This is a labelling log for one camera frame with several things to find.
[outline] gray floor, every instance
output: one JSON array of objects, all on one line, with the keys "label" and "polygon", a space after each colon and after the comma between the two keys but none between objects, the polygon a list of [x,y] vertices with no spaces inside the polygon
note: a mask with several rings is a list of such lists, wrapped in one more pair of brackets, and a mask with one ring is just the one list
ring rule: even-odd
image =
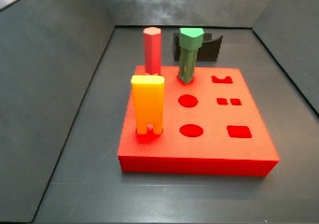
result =
[{"label": "gray floor", "polygon": [[[174,32],[163,30],[163,63]],[[318,118],[251,30],[225,35],[217,63],[238,67],[251,88],[281,163],[266,178],[123,174],[116,152],[140,28],[118,28],[84,98],[35,222],[317,222]]]}]

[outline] black object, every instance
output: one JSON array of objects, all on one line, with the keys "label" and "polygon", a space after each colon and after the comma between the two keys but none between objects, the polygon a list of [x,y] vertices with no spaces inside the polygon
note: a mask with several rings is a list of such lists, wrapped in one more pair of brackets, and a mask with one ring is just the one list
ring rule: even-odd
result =
[{"label": "black object", "polygon": [[[174,36],[175,61],[178,62],[181,55],[179,33],[175,33]],[[222,41],[223,35],[213,40],[213,34],[205,34],[203,46],[198,49],[198,62],[217,62]]]}]

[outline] shape sorter board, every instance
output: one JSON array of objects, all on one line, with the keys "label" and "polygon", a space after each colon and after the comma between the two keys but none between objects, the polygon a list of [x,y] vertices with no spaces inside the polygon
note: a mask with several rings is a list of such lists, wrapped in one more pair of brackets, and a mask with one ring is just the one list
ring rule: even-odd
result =
[{"label": "shape sorter board", "polygon": [[[124,172],[266,176],[279,162],[273,140],[238,69],[198,67],[185,85],[163,66],[163,134],[136,134],[130,96],[119,160]],[[136,75],[144,74],[138,66]]]}]

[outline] hole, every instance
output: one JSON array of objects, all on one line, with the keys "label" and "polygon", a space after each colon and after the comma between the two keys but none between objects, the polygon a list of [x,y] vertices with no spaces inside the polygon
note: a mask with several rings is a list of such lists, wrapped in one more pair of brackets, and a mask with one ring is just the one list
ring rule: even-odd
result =
[{"label": "hole", "polygon": [[203,129],[195,124],[186,124],[179,128],[181,133],[187,137],[201,137],[203,135]]},{"label": "hole", "polygon": [[229,135],[233,138],[253,138],[251,130],[247,126],[227,126]]},{"label": "hole", "polygon": [[231,99],[233,105],[242,105],[242,101],[239,99]]},{"label": "hole", "polygon": [[185,94],[179,97],[179,103],[187,108],[195,107],[198,105],[198,98],[191,94]]},{"label": "hole", "polygon": [[234,84],[231,77],[218,78],[217,76],[213,76],[213,82],[221,84]]},{"label": "hole", "polygon": [[218,103],[219,105],[227,105],[227,104],[229,104],[226,98],[217,98],[217,103]]}]

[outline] green peg with cap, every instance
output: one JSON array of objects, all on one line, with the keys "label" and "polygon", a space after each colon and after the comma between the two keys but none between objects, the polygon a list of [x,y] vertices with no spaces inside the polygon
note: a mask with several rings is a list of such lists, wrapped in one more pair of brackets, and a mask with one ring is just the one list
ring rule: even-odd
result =
[{"label": "green peg with cap", "polygon": [[179,79],[190,84],[195,76],[198,49],[202,47],[205,31],[202,28],[179,29]]}]

